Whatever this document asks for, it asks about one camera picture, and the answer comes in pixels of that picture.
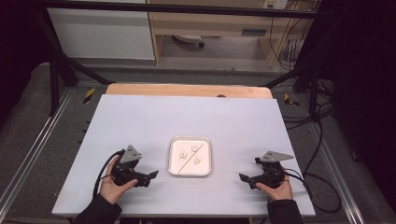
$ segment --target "sleeve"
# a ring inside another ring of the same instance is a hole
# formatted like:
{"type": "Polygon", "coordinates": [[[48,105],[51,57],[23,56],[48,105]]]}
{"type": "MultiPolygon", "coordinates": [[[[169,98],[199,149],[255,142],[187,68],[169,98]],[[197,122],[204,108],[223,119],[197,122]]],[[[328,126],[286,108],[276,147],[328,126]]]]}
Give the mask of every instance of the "sleeve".
{"type": "Polygon", "coordinates": [[[121,211],[117,204],[109,203],[102,195],[98,194],[88,207],[75,218],[73,224],[114,224],[121,211]]]}
{"type": "Polygon", "coordinates": [[[268,215],[273,224],[302,224],[303,219],[294,200],[277,200],[268,203],[268,215]]]}

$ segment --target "human hand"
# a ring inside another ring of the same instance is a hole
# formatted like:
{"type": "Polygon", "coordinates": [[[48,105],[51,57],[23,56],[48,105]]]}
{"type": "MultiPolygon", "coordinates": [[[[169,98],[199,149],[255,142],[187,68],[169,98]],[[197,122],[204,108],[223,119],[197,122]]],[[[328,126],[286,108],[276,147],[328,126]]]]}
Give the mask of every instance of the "human hand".
{"type": "Polygon", "coordinates": [[[289,176],[285,175],[282,184],[277,189],[271,189],[270,187],[258,182],[256,187],[264,192],[266,192],[273,201],[293,199],[293,192],[291,190],[289,176]]]}
{"type": "Polygon", "coordinates": [[[125,193],[125,191],[133,188],[137,184],[137,179],[133,179],[123,186],[118,186],[114,183],[111,176],[111,170],[113,169],[118,157],[119,156],[114,157],[114,159],[107,166],[106,177],[103,178],[102,186],[99,191],[99,193],[111,204],[115,204],[125,193]]]}

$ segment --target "small white object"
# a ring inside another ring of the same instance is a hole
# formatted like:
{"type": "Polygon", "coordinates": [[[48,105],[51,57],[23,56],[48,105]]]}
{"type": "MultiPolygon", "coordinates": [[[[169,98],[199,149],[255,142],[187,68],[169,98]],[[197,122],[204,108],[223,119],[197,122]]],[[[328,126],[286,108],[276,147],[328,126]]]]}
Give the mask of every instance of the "small white object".
{"type": "Polygon", "coordinates": [[[209,139],[205,137],[175,137],[171,141],[169,172],[173,175],[203,176],[212,171],[209,139]]]}

